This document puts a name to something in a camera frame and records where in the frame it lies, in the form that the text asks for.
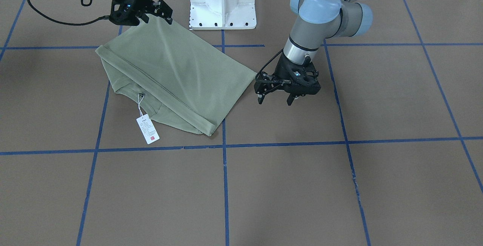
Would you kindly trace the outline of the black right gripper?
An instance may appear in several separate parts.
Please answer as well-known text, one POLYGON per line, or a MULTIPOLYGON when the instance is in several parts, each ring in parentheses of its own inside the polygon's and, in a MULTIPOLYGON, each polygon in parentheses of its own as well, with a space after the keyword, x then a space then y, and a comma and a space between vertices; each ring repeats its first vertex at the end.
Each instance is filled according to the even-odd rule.
POLYGON ((173 10, 164 0, 112 0, 110 22, 116 25, 138 26, 142 20, 149 23, 149 15, 164 19, 169 25, 173 23, 173 10))

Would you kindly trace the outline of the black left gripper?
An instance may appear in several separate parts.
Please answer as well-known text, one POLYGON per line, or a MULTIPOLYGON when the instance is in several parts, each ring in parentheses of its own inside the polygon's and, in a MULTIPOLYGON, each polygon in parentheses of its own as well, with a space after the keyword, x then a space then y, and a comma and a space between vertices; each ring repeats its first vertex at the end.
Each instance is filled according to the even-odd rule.
POLYGON ((319 93, 321 86, 318 81, 319 72, 315 69, 312 59, 308 54, 302 57, 302 64, 292 62, 283 52, 278 52, 272 57, 255 76, 255 93, 258 104, 261 105, 267 94, 276 90, 288 93, 287 105, 300 96, 315 95, 319 93), (281 56, 273 74, 263 71, 276 57, 281 56))

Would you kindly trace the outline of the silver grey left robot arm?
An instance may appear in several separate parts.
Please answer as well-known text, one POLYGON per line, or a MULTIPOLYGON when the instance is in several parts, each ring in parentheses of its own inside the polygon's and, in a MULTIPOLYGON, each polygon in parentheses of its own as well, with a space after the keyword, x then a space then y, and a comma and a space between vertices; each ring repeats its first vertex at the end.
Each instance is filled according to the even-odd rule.
POLYGON ((361 0, 290 0, 297 19, 272 74, 261 69, 254 89, 261 104, 267 94, 288 93, 287 104, 319 92, 319 72, 313 60, 326 38, 353 37, 366 33, 373 22, 371 8, 361 0))

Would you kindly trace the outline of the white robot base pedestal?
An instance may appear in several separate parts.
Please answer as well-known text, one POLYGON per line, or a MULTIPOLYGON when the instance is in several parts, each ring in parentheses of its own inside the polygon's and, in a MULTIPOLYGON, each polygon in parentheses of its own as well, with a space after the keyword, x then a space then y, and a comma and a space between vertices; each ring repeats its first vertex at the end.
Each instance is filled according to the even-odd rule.
POLYGON ((256 26, 255 0, 190 0, 191 30, 244 30, 256 26))

